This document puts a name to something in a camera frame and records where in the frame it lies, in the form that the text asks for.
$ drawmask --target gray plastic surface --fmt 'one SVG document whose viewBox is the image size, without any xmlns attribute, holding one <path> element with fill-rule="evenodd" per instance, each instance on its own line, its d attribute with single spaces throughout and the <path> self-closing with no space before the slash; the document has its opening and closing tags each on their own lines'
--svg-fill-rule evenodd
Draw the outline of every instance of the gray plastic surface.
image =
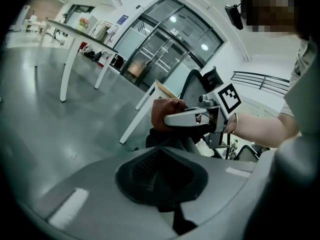
<svg viewBox="0 0 320 240">
<path fill-rule="evenodd" d="M 198 199 L 181 204 L 184 217 L 200 226 L 182 237 L 187 238 L 195 234 L 196 237 L 188 239 L 200 236 L 202 239 L 212 239 L 213 236 L 214 239 L 218 239 L 218 232 L 226 234 L 233 230 L 229 228 L 233 228 L 229 220 L 244 227 L 246 216 L 249 217 L 256 199 L 260 196 L 259 187 L 264 186 L 272 155 L 261 156 L 261 162 L 256 164 L 205 157 L 171 147 L 168 149 L 200 164 L 209 175 L 208 185 Z M 138 150 L 84 167 L 51 189 L 33 210 L 46 220 L 71 191 L 82 188 L 89 191 L 88 199 L 75 219 L 65 228 L 66 234 L 86 240 L 175 239 L 177 234 L 156 207 L 130 201 L 115 183 L 115 173 L 119 166 L 147 150 L 149 149 Z M 247 175 L 253 173 L 248 178 L 226 172 L 227 168 L 246 172 Z M 207 228 L 207 224 L 212 223 L 210 219 L 214 222 L 214 227 Z"/>
</svg>

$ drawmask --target person's arm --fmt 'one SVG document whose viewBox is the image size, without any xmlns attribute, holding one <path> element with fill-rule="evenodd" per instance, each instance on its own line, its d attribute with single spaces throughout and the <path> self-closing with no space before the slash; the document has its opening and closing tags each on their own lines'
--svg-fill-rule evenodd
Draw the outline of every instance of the person's arm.
<svg viewBox="0 0 320 240">
<path fill-rule="evenodd" d="M 241 139 L 258 145 L 277 148 L 285 140 L 298 134 L 299 128 L 294 117 L 280 113 L 277 118 L 260 118 L 248 114 L 233 115 L 229 119 L 225 133 L 231 133 Z"/>
</svg>

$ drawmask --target hand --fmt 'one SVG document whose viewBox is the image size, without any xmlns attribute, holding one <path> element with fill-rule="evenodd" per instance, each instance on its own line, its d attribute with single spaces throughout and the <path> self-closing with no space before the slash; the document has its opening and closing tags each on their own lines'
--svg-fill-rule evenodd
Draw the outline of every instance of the hand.
<svg viewBox="0 0 320 240">
<path fill-rule="evenodd" d="M 236 119 L 236 115 L 233 114 L 229 118 L 228 123 L 226 124 L 226 128 L 223 133 L 230 134 L 236 129 L 236 127 L 237 127 L 237 119 Z"/>
<path fill-rule="evenodd" d="M 158 132 L 168 132 L 173 129 L 165 124 L 165 117 L 185 111 L 186 103 L 177 98 L 158 98 L 153 101 L 151 123 Z"/>
</svg>

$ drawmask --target glass door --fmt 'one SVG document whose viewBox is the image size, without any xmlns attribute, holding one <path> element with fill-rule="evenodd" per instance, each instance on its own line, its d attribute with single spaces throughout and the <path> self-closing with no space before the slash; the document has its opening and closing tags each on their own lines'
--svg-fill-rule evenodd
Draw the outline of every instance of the glass door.
<svg viewBox="0 0 320 240">
<path fill-rule="evenodd" d="M 157 29 L 128 62 L 123 76 L 146 92 L 156 79 L 162 82 L 186 54 L 186 49 Z"/>
</svg>

